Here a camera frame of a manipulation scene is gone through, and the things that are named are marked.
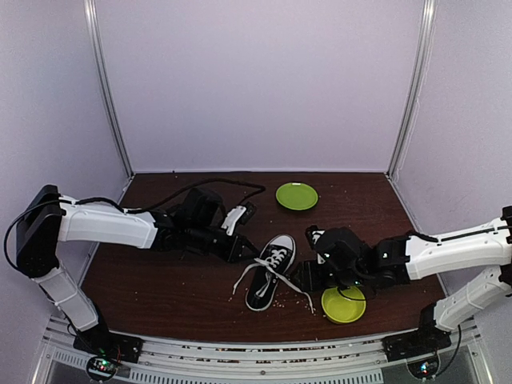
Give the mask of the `white shoelace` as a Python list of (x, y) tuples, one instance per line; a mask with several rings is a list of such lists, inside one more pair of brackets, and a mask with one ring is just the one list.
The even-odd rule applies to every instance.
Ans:
[(268, 245), (240, 274), (238, 280), (233, 284), (232, 294), (236, 293), (244, 277), (251, 270), (255, 270), (251, 286), (246, 292), (246, 306), (250, 310), (254, 312), (267, 310), (273, 303), (278, 284), (282, 282), (295, 293), (306, 297), (309, 310), (313, 314), (315, 308), (311, 296), (285, 276), (285, 272), (294, 262), (294, 257), (293, 247)]

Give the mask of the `black white canvas sneaker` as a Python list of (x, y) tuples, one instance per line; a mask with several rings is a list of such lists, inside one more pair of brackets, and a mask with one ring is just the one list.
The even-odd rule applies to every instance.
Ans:
[(280, 234), (271, 239), (263, 248), (254, 263), (253, 281), (246, 293), (246, 306), (255, 312), (270, 307), (274, 293), (295, 260), (295, 240), (288, 234)]

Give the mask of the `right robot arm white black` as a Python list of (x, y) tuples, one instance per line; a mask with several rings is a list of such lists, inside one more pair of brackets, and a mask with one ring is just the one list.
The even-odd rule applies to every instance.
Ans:
[(428, 352), (458, 325), (511, 293), (511, 208), (480, 226), (445, 234), (410, 231), (369, 246), (347, 227), (320, 230), (306, 238), (315, 254), (300, 262), (291, 280), (301, 290), (368, 286), (376, 290), (409, 284), (434, 274), (476, 266), (485, 269), (456, 293), (422, 310), (410, 346)]

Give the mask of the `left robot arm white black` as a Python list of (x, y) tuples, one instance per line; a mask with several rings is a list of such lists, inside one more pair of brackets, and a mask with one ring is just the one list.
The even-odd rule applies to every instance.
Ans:
[(226, 210), (215, 192), (192, 186), (182, 202), (163, 209), (161, 204), (127, 209), (108, 198), (75, 200), (46, 185), (8, 230), (16, 233), (16, 256), (7, 261), (17, 272), (36, 282), (68, 318), (76, 335), (98, 355), (115, 347), (99, 308), (83, 293), (60, 263), (60, 242), (96, 242), (165, 252), (191, 250), (213, 254), (228, 263), (246, 260), (258, 249), (239, 234), (255, 212), (241, 201)]

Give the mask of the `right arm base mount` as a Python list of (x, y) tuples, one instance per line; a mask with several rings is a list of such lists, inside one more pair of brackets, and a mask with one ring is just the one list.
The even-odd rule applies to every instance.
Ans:
[(432, 354), (451, 346), (451, 333), (440, 330), (414, 330), (387, 336), (382, 347), (388, 362)]

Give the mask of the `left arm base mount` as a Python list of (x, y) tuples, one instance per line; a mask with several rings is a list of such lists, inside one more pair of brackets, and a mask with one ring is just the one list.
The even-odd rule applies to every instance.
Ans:
[(79, 332), (74, 337), (73, 348), (91, 354), (107, 357), (116, 362), (137, 363), (142, 352), (141, 338), (107, 332), (92, 334)]

